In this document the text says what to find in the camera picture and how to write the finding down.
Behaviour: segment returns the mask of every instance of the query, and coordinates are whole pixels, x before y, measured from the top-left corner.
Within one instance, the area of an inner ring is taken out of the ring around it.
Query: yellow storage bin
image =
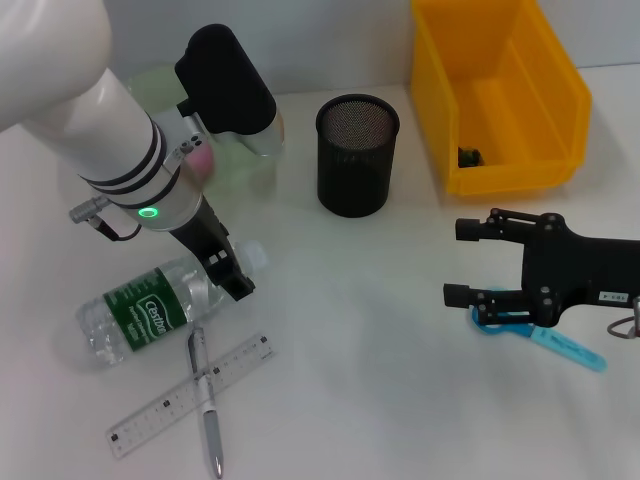
[[[535,0],[412,0],[411,96],[450,193],[560,185],[584,162],[591,94]],[[459,168],[458,147],[482,166]]]

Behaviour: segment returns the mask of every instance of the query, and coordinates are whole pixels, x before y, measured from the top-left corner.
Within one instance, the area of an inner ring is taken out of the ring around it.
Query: white table surface
[[[458,217],[554,211],[583,235],[640,238],[640,67],[583,74],[594,95],[584,168],[551,192],[475,203],[437,186],[405,89],[365,89],[402,126],[389,200],[359,220],[315,193],[315,115],[342,92],[278,98],[287,153],[274,177],[214,204],[272,264],[208,325],[209,353],[258,331],[278,351],[218,397],[226,479],[640,476],[640,341],[605,331],[627,312],[578,307],[561,320],[607,358],[598,375],[519,337],[483,336],[442,299],[445,282],[519,285],[521,247],[455,242]],[[195,414],[121,461],[104,436],[188,374],[186,329],[101,371],[73,319],[183,248],[166,234],[111,244],[74,226],[67,211],[87,186],[20,128],[0,144],[0,477],[211,478]]]

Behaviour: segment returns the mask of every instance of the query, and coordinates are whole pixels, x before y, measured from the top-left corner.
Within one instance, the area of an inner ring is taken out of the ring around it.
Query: mesh cup
[[[357,218],[385,204],[399,129],[396,111],[371,95],[343,95],[320,109],[318,199],[328,210]]]

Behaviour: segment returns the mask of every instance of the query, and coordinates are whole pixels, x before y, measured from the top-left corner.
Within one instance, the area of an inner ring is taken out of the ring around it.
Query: silver pen
[[[205,368],[209,364],[207,354],[207,344],[205,343],[204,330],[200,326],[194,326],[189,336],[189,359],[193,373]],[[207,437],[207,450],[211,459],[213,473],[217,478],[222,478],[224,457],[222,456],[222,439],[220,437],[220,425],[218,423],[218,412],[216,411],[215,399],[213,396],[213,383],[211,372],[207,370],[197,379],[198,390],[201,398],[206,398],[200,406],[202,419],[204,421],[204,431]]]

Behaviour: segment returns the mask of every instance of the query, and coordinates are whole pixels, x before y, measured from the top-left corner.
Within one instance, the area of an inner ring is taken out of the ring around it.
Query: water bottle
[[[236,244],[234,250],[246,274],[267,264],[258,242]],[[96,356],[115,365],[182,325],[210,319],[214,310],[232,302],[189,254],[85,303],[76,319]]]

